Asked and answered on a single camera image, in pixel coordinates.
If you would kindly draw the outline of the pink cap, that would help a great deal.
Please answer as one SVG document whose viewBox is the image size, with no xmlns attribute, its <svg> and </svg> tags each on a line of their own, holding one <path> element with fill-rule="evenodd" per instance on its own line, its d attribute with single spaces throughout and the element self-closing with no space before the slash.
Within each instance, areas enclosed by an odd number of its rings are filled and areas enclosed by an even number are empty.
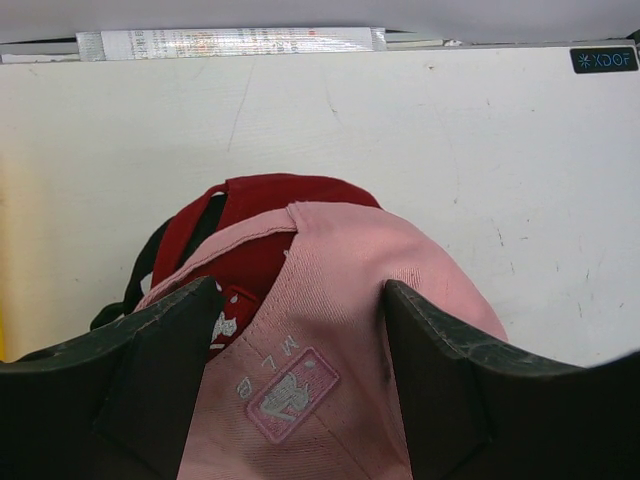
<svg viewBox="0 0 640 480">
<path fill-rule="evenodd" d="M 505 330 L 455 261 L 406 220 L 347 203 L 285 211 L 296 230 L 287 258 L 249 326 L 205 366 L 178 475 L 408 479 L 384 284 L 400 280 L 497 338 Z"/>
</svg>

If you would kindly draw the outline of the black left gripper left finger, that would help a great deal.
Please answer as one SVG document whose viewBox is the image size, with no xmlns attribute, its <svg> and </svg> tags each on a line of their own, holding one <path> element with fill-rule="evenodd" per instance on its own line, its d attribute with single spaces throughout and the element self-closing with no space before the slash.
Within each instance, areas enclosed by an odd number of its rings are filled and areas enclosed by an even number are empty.
<svg viewBox="0 0 640 480">
<path fill-rule="evenodd" d="M 222 304 L 200 278 L 3 364 L 2 477 L 175 478 Z"/>
</svg>

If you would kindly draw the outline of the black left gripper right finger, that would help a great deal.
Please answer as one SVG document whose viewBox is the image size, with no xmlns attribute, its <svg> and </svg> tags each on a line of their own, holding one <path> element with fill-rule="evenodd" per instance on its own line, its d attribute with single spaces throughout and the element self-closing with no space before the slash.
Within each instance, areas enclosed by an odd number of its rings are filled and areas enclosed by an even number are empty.
<svg viewBox="0 0 640 480">
<path fill-rule="evenodd" d="M 417 479 L 635 479 L 639 356 L 593 367 L 491 336 L 400 281 L 383 306 Z"/>
</svg>

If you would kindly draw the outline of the red LA cap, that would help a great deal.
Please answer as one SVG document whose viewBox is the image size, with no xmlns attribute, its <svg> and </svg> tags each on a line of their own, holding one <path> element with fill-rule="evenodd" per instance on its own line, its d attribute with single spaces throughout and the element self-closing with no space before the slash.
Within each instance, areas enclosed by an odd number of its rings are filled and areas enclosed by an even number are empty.
<svg viewBox="0 0 640 480">
<path fill-rule="evenodd" d="M 224 296 L 210 341 L 217 356 L 249 326 L 278 277 L 296 234 L 286 207 L 338 202 L 377 207 L 367 191 L 343 180 L 293 174 L 229 179 L 178 212 L 159 244 L 151 284 L 176 272 L 179 288 L 211 276 Z"/>
</svg>

